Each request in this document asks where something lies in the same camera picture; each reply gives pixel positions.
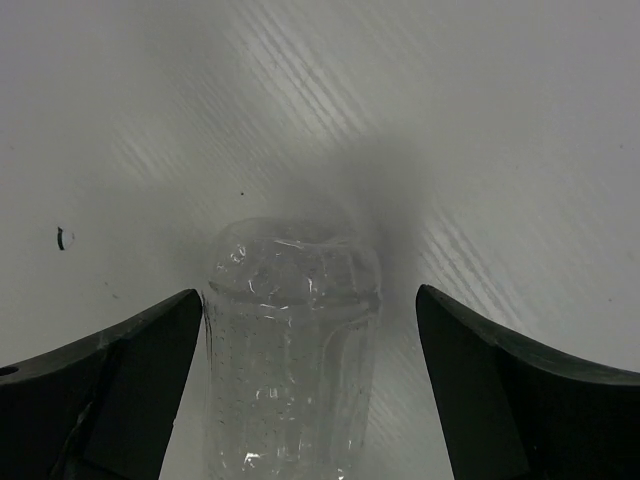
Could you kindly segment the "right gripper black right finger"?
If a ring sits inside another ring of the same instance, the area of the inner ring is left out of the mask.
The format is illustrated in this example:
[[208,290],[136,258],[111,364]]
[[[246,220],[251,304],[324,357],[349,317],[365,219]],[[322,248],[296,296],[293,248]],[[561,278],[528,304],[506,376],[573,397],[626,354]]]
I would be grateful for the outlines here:
[[638,478],[638,373],[551,348],[432,286],[416,314],[455,478]]

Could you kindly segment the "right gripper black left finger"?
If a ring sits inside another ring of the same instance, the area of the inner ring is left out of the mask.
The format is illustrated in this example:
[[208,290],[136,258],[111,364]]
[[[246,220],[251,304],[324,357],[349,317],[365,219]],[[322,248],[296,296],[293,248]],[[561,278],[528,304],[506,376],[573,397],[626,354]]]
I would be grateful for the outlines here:
[[158,478],[201,318],[199,294],[184,290],[2,367],[2,478]]

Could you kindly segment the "clear crushed bottle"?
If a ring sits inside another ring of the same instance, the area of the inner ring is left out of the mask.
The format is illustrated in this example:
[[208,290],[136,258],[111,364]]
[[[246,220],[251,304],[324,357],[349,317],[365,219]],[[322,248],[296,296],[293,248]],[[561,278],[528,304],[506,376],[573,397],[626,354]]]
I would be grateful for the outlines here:
[[349,479],[380,319],[379,262],[356,233],[303,220],[225,227],[202,292],[210,479]]

